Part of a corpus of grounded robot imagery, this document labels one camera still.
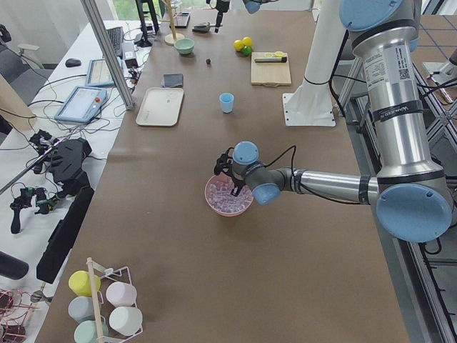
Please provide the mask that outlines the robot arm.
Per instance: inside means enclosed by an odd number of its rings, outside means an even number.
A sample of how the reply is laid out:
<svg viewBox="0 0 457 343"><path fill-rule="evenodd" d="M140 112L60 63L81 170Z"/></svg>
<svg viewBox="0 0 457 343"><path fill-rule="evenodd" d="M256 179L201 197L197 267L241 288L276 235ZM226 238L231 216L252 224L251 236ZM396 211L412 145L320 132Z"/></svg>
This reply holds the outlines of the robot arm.
<svg viewBox="0 0 457 343"><path fill-rule="evenodd" d="M375 177L334 174L292 166L268 170L258 147L238 143L216 161L216 174L248 187L268 204L282 191L374 204L382 227L395 237L423 243L456 222L456 208L442 166L430 154L411 50L418 41L418 1L325 1L302 85L283 101L289 125L326 126L327 91L344 39L361 59L382 167Z"/></svg>
<svg viewBox="0 0 457 343"><path fill-rule="evenodd" d="M242 2L247 12L253 14L258 11L263 4L271 3L273 0L243 0ZM219 29L222 26L224 14L228 12L230 3L230 0L216 0L216 5L214 7L217 11L216 24L214 29L216 33L219 32Z"/></svg>

